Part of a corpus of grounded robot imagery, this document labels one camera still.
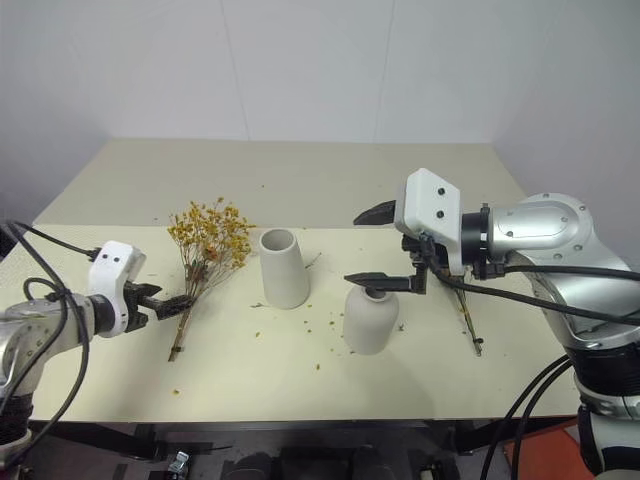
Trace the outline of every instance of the beige tabletop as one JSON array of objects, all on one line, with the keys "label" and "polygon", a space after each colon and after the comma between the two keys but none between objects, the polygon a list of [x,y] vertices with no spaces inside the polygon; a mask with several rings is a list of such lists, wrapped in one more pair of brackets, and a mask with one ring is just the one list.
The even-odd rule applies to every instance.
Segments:
[{"label": "beige tabletop", "polygon": [[[460,186],[470,209],[482,201],[504,204],[518,200],[521,190],[489,147],[262,145],[264,155],[257,146],[227,142],[112,142],[42,214],[39,222],[47,232],[78,245],[92,247],[114,239],[141,248],[148,260],[138,281],[165,287],[161,297],[181,291],[179,255],[164,227],[144,225],[160,223],[167,211],[181,209],[190,198],[208,200],[219,194],[233,197],[261,226],[316,227],[294,232],[307,262],[322,254],[308,270],[312,285],[308,301],[290,311],[252,308],[266,303],[259,261],[252,256],[245,268],[197,305],[186,350],[175,363],[166,361],[175,320],[152,319],[142,330],[95,339],[85,383],[65,420],[254,422],[496,417],[506,412],[539,370],[562,354],[537,309],[469,295],[476,329],[485,339],[483,356],[476,357],[456,303],[433,277],[428,279],[427,295],[400,295],[399,324],[403,329],[394,332],[381,354],[351,354],[340,337],[344,299],[351,288],[343,275],[361,271],[402,275],[410,273],[411,265],[399,248],[401,235],[393,229],[317,227],[347,227],[351,217],[368,206],[367,201],[391,198],[396,188],[391,183],[398,183],[419,166],[433,168]],[[240,150],[246,150],[245,154],[240,155]],[[286,155],[275,155],[275,150]],[[318,150],[333,152],[342,160],[337,162],[328,155],[328,160],[318,166],[324,158]],[[229,151],[235,151],[239,160],[236,158],[227,169],[221,158],[228,157],[221,152]],[[371,153],[373,160],[369,162],[367,151],[377,152]],[[299,165],[293,160],[296,156]],[[205,183],[194,176],[193,157],[203,164],[210,158],[217,165],[211,170],[225,172],[228,180],[211,180],[211,188],[205,188]],[[358,168],[350,165],[351,160]],[[144,165],[154,161],[158,168],[149,174],[150,179],[134,188],[131,172],[139,175]],[[269,170],[271,176],[266,173],[268,169],[257,167],[247,173],[251,165],[262,161],[278,165]],[[182,163],[191,172],[190,190],[185,190],[184,183],[171,182],[177,168],[174,163]],[[304,174],[290,175],[286,180],[282,174],[292,163]],[[325,169],[341,164],[342,175],[329,179]],[[360,166],[367,164],[365,175]],[[113,186],[120,174],[126,188]],[[307,179],[307,188],[290,185],[300,178]],[[351,185],[351,190],[345,190],[346,185]],[[111,205],[120,209],[120,215],[113,211],[116,207],[110,208],[109,192],[116,199]],[[297,192],[299,196],[286,202],[278,192],[285,196]],[[326,200],[329,210],[315,204],[320,198]],[[278,207],[272,208],[271,202]],[[286,212],[282,220],[278,221],[276,211]],[[327,211],[336,212],[335,220]],[[317,224],[318,216],[324,224]],[[45,220],[57,225],[45,225]],[[34,243],[73,291],[86,291],[88,265],[84,258],[44,241]],[[15,249],[0,264],[0,308],[22,301],[22,280],[38,273],[26,253]],[[491,286],[530,292],[521,276],[493,281]],[[47,364],[34,398],[34,418],[48,418],[57,409],[75,378],[79,354],[79,349],[66,352]],[[574,414],[578,403],[572,379],[566,375],[542,398],[536,414]]]}]

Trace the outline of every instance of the white ceramic vase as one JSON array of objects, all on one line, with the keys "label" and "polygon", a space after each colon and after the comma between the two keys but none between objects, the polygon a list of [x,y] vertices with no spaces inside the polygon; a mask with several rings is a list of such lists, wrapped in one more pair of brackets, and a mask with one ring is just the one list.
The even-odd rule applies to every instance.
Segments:
[{"label": "white ceramic vase", "polygon": [[309,277],[293,233],[276,228],[260,236],[264,296],[273,307],[290,309],[309,296]]},{"label": "white ceramic vase", "polygon": [[389,341],[399,310],[395,293],[353,287],[344,308],[344,341],[362,355],[381,352]]}]

